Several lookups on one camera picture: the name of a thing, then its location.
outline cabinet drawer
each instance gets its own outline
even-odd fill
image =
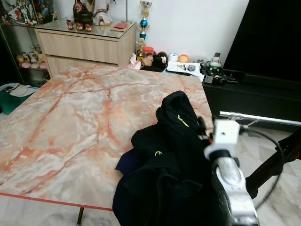
[[[65,70],[68,66],[79,66],[83,71],[89,71],[91,67],[94,65],[109,65],[116,66],[108,63],[99,63],[95,61],[87,61],[87,60],[78,60],[73,58],[65,58],[60,56],[50,56],[46,55],[47,62],[50,69],[50,75],[55,76],[59,74],[61,70]]]
[[[39,32],[45,54],[117,64],[117,42]]]

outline black cable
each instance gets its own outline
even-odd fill
[[[260,208],[261,205],[268,199],[268,197],[272,194],[272,192],[274,191],[279,179],[280,179],[280,175],[282,173],[282,170],[283,170],[283,165],[285,163],[285,159],[284,159],[284,152],[282,150],[282,148],[280,147],[280,145],[278,144],[277,141],[275,141],[273,138],[269,137],[268,135],[266,135],[265,133],[262,133],[260,131],[257,131],[257,130],[254,130],[254,129],[249,129],[249,128],[246,128],[244,127],[244,129],[246,130],[246,132],[248,134],[250,133],[256,133],[256,134],[259,134],[260,136],[264,137],[264,138],[267,138],[269,139],[271,142],[273,142],[276,146],[277,146],[277,151],[279,153],[279,156],[280,156],[280,173],[279,175],[277,176],[274,184],[272,185],[271,189],[265,194],[265,196],[263,197],[263,199],[256,205],[256,209]]]

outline neon green logo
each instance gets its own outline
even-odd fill
[[[179,119],[181,122],[183,122],[183,124],[184,124],[185,126],[189,127],[189,125],[188,125],[186,122],[184,122],[184,120],[181,119],[179,115],[178,115],[178,119]]]
[[[162,154],[162,152],[156,152],[156,153],[155,153],[155,156],[161,155],[161,154]]]

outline orange ball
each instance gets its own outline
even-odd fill
[[[180,55],[178,62],[189,63],[189,57],[186,54]]]

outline marble floor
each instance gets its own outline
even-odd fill
[[[289,133],[260,129],[276,140]],[[274,152],[270,141],[244,135],[237,147],[244,175],[249,176]],[[259,190],[257,203],[274,178]],[[275,192],[258,210],[261,226],[296,226],[301,222],[301,161],[288,163]],[[79,208],[0,196],[0,226],[75,226]],[[85,209],[82,226],[118,226],[114,214],[109,211]]]
[[[3,114],[3,113],[0,113],[0,121],[2,121],[2,120],[5,119],[5,118],[6,118],[6,115]]]

